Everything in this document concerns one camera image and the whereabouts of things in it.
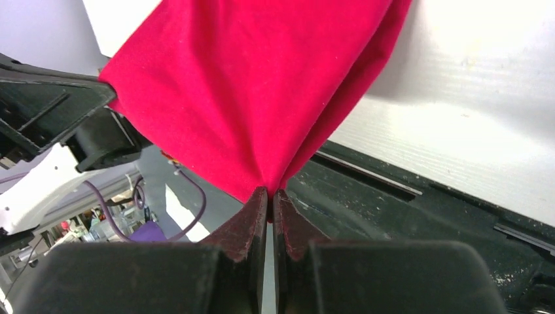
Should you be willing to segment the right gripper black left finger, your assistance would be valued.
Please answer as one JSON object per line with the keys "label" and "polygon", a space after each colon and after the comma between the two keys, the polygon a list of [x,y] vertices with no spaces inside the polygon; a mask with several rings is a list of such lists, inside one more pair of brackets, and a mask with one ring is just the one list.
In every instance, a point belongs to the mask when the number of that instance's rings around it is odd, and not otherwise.
{"label": "right gripper black left finger", "polygon": [[81,243],[37,268],[19,313],[260,313],[268,193],[197,243]]}

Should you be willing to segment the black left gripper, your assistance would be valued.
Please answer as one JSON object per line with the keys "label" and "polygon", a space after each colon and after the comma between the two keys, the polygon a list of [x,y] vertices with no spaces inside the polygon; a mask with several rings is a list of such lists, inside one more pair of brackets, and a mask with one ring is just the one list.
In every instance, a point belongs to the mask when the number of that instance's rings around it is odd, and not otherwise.
{"label": "black left gripper", "polygon": [[96,77],[1,55],[1,162],[30,162],[74,129],[65,145],[79,173],[136,161],[152,143],[123,116],[100,109],[115,96]]}

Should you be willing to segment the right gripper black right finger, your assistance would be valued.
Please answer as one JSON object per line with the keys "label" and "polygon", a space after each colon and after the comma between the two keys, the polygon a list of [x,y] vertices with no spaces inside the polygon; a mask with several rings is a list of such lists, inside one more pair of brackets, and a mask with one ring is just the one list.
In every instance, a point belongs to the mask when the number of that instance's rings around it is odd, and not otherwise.
{"label": "right gripper black right finger", "polygon": [[457,241],[331,240],[273,197],[278,313],[505,313],[478,252]]}

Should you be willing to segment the red t-shirt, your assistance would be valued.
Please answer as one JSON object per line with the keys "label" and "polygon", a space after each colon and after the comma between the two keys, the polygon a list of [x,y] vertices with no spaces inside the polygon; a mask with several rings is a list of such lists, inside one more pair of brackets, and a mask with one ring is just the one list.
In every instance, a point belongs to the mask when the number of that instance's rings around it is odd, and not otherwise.
{"label": "red t-shirt", "polygon": [[310,159],[386,65],[409,1],[163,1],[101,72],[112,108],[246,201]]}

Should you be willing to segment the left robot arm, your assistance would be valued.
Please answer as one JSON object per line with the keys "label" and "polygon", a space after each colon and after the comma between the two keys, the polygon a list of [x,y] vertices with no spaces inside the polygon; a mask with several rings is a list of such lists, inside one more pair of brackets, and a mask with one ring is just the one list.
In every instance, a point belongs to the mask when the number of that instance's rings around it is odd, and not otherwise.
{"label": "left robot arm", "polygon": [[41,157],[1,193],[1,254],[25,247],[46,214],[81,183],[136,161],[150,145],[109,108],[115,97],[94,76],[1,56],[1,167]]}

